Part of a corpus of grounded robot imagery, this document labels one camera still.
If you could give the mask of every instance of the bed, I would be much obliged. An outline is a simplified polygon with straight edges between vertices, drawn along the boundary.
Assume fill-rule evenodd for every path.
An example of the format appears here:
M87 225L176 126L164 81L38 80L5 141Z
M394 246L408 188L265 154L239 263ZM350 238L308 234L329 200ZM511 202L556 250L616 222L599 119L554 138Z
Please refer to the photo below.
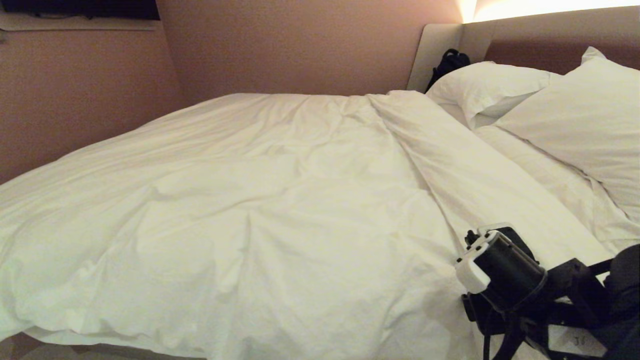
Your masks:
M453 267L469 229L511 222L547 268L638 239L608 182L508 116L471 131L418 92L234 94L73 152L0 186L0 339L478 359Z

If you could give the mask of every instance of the warm light strip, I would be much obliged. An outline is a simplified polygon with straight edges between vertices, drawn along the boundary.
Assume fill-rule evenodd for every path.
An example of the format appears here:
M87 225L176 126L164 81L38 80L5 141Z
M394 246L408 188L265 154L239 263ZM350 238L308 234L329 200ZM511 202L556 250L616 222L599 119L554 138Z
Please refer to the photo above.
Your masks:
M477 0L473 21L463 20L465 23L479 22L541 13L634 5L640 5L640 0Z

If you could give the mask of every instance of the black bag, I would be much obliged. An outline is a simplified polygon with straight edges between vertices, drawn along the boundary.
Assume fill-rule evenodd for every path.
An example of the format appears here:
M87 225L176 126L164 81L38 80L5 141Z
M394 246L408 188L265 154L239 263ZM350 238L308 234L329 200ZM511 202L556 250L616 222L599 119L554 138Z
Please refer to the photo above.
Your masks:
M431 81L427 86L427 91L441 77L452 72L453 70L460 69L461 67L465 67L467 65L471 65L471 61L469 60L467 54L463 54L455 49L449 49L445 51L444 55L442 55L442 61L440 62L438 67L433 68L433 76L431 77Z

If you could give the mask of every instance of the white duvet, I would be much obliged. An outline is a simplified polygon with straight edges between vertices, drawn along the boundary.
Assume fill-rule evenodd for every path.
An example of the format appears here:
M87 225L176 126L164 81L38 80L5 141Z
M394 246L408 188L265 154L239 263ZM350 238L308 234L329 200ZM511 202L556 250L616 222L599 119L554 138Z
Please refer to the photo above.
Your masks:
M0 202L0 340L209 359L479 359L453 268L468 229L511 222L547 268L611 256L417 92L222 97Z

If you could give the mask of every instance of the white bedsheet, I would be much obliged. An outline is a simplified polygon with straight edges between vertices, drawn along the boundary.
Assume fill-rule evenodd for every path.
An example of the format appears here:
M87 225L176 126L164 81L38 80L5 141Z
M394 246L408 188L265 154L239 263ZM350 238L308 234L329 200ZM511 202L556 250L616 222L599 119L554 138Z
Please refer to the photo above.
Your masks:
M546 267L609 257L417 92L214 99L0 202L0 339L209 359L477 359L453 268L468 229L511 222Z
M629 220L592 177L499 127L486 126L474 133L533 176L613 255L640 243L640 225Z

